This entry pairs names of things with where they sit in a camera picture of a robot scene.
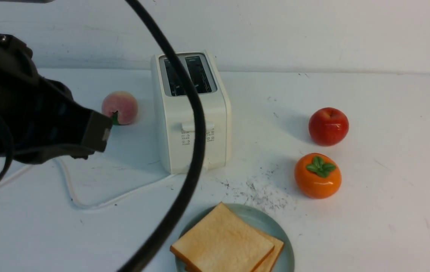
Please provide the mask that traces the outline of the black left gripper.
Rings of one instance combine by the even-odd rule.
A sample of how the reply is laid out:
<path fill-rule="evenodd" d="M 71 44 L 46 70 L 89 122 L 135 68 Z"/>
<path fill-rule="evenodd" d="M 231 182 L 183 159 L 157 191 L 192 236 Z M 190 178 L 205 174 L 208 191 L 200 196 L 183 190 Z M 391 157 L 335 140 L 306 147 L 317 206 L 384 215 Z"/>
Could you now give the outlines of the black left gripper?
<path fill-rule="evenodd" d="M 1 33 L 0 119 L 12 136 L 13 160 L 29 165 L 103 153 L 113 127 L 110 117 L 75 102 L 63 83 L 41 76 L 24 42 Z"/>

